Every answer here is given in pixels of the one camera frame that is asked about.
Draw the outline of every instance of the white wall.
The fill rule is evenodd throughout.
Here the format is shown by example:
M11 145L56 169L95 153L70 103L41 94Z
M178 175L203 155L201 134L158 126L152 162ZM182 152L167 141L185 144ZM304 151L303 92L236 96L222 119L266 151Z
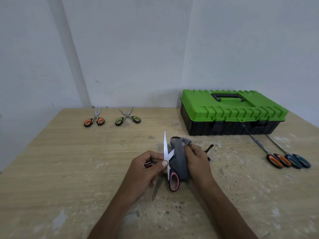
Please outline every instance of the white wall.
M319 0L194 0L181 89L257 90L319 126Z
M62 0L94 106L176 107L192 0Z
M46 0L0 0L0 20L2 171L62 108L87 100Z

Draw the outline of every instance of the person's left hand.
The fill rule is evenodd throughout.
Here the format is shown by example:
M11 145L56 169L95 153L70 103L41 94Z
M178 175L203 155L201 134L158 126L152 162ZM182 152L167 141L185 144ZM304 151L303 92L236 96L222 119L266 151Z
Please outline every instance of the person's left hand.
M156 165L146 169L144 165L149 161L158 161ZM147 151L134 158L117 191L118 196L123 196L130 204L139 199L152 179L168 166L164 155L153 151Z

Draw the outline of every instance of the wooden tabletop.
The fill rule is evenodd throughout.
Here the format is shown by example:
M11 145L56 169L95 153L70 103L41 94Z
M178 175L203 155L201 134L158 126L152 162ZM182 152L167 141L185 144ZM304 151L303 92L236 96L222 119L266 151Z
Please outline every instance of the wooden tabletop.
M249 136L194 136L177 108L118 109L85 128L93 109L63 109L0 175L0 238L86 238L117 191L130 161L163 152L163 133L188 137L209 151L213 176L259 238L319 238L319 128L293 113L271 137L304 156L310 169L276 169ZM273 153L265 135L256 135ZM190 183L172 193L149 188L126 215L119 238L217 238Z

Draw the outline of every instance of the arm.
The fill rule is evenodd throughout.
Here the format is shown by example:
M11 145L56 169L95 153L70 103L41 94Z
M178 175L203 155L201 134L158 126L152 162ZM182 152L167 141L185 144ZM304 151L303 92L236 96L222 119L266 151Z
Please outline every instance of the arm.
M257 236L214 180L206 153L193 144L184 146L184 150L193 182L212 213L222 237L256 239Z
M146 169L144 165L151 159L163 160L164 155L147 151L132 160L120 188L87 239L115 238L130 207L142 196L152 179L168 165L164 160Z

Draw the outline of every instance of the toolbox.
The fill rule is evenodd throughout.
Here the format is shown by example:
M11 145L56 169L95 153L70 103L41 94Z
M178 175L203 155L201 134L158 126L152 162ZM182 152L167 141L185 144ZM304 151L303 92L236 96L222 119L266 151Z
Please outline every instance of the toolbox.
M270 134L288 110L254 90L183 90L181 115L189 135Z

